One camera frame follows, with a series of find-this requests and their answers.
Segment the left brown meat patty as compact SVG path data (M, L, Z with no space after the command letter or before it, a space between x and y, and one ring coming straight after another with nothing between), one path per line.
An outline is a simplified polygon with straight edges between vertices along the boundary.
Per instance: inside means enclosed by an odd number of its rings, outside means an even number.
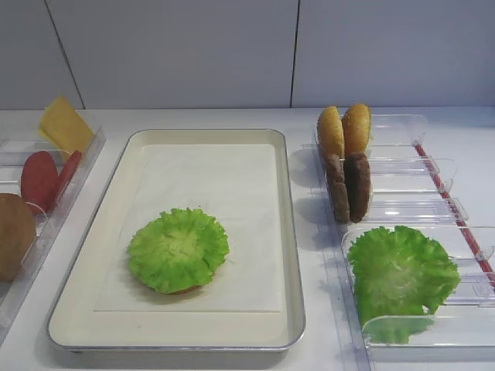
M326 156L326 177L332 194L335 220L341 224L348 224L350 222L350 207L343 165L338 155Z

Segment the green lettuce leaf on bun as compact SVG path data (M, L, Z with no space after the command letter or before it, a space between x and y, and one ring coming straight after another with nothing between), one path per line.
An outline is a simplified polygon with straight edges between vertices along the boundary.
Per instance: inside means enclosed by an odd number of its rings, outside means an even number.
M175 294L212 282L229 252L227 233L215 217L174 208L132 237L128 269L148 288Z

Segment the right brown meat patty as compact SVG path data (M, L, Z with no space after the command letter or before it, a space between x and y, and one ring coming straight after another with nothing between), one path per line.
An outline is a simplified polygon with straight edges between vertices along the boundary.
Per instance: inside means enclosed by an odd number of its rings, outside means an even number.
M346 157L343 170L350 207L350 221L359 223L365 216L370 201L370 165L364 152Z

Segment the clear acrylic left rack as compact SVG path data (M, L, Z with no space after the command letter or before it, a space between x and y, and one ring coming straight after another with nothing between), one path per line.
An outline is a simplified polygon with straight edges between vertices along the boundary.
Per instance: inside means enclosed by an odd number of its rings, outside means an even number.
M1 283L1 340L9 333L19 309L42 267L59 231L71 211L86 182L94 163L104 147L106 138L102 128L95 130L95 137L89 144L78 169L53 211L35 216L36 237L21 262L20 272L12 282ZM60 171L64 165L61 150L48 141L27 141L14 138L1 140L1 191L20 193L21 172L27 158L37 152L47 151Z

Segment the brown bun top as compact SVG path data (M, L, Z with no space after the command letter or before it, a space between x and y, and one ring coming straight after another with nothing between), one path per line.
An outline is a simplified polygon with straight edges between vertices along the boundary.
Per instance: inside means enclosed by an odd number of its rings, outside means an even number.
M36 222L24 200L1 194L1 281L13 281L36 237Z

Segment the right golden bun half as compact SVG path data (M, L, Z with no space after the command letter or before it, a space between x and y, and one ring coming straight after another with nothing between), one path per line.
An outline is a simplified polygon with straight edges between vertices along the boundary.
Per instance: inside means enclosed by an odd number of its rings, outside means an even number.
M364 152L370 140L371 112L366 104L354 104L342 117L345 156Z

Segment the clear acrylic rack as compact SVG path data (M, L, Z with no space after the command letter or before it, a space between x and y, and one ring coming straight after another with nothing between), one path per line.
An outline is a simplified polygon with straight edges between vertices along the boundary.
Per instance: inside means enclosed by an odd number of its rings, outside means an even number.
M469 220L452 194L457 165L425 147L427 119L419 114L375 114L367 147L371 172L369 206L359 223L340 224L319 141L307 150L316 171L310 188L327 280L339 311L336 327L346 370L449 369L494 360L494 228ZM370 230L407 226L438 241L457 266L460 281L436 312L390 313L364 321L357 310L355 277L347 256Z
M89 144L78 169L53 211L35 216L36 237L21 262L20 272L12 282L1 283L1 340L9 333L19 309L42 267L59 231L71 211L86 182L94 163L104 147L106 138L102 128L95 130L95 137ZM1 140L1 191L20 193L21 172L27 158L37 152L47 151L60 171L64 165L61 150L48 141L27 141L14 138Z

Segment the clear acrylic right rack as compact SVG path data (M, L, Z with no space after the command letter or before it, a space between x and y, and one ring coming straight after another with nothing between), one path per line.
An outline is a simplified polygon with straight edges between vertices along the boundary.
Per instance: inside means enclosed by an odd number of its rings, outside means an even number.
M327 280L339 311L336 327L346 370L449 369L494 360L494 228L469 220L452 194L457 165L425 147L427 119L419 114L375 114L367 147L371 172L369 206L359 223L340 224L319 141L307 150L316 171L310 188ZM390 313L364 321L357 310L355 277L347 256L370 230L407 226L438 241L457 266L460 281L436 312Z

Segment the yellow cheese slice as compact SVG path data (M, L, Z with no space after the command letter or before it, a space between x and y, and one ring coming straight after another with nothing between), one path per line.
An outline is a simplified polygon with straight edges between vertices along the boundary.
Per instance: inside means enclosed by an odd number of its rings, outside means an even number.
M75 151L84 154L94 139L94 132L64 96L45 108L38 132L61 151L65 162Z

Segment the large red tomato slice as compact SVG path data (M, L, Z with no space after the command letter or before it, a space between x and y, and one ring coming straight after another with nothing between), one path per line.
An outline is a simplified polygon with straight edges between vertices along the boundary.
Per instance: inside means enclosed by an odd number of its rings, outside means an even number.
M49 152L38 151L27 158L21 176L21 195L33 214L50 211L57 182L58 172Z

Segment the left golden bun half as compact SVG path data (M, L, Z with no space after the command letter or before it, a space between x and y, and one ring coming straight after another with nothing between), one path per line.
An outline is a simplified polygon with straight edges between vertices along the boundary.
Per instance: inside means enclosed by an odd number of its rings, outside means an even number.
M335 106L326 107L317 121L317 138L325 155L345 156L343 126Z

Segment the cream metal serving tray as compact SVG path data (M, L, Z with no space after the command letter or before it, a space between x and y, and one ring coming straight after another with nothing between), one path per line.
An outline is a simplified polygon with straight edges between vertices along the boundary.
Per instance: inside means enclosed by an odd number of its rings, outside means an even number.
M161 294L131 275L132 237L163 211L225 229L213 280ZM274 351L306 317L285 138L273 129L150 129L127 141L48 324L74 350Z

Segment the golden bun half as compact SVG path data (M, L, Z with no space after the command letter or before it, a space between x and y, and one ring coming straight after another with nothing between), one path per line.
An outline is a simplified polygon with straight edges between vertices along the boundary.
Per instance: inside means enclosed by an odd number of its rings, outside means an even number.
M342 117L345 156L364 152L370 140L371 112L366 104L354 104Z
M317 121L317 138L325 155L345 156L343 126L335 106L326 107Z

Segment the thin red tomato slice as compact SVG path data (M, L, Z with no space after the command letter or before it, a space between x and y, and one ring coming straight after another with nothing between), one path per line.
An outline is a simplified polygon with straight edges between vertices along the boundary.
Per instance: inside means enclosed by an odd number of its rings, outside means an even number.
M82 159L82 157L83 154L80 151L74 151L72 155L67 159L65 166L59 174L57 186L55 188L55 203L59 202L61 196L65 192L80 164L80 160Z

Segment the brown meat patty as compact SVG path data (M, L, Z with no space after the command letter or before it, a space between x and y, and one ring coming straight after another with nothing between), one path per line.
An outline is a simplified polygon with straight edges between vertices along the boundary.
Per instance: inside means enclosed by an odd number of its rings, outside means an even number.
M350 207L343 165L338 155L326 156L326 177L332 194L335 220L341 224L348 224L350 222Z
M350 207L350 221L359 223L365 216L370 201L370 165L364 152L346 157L343 170Z

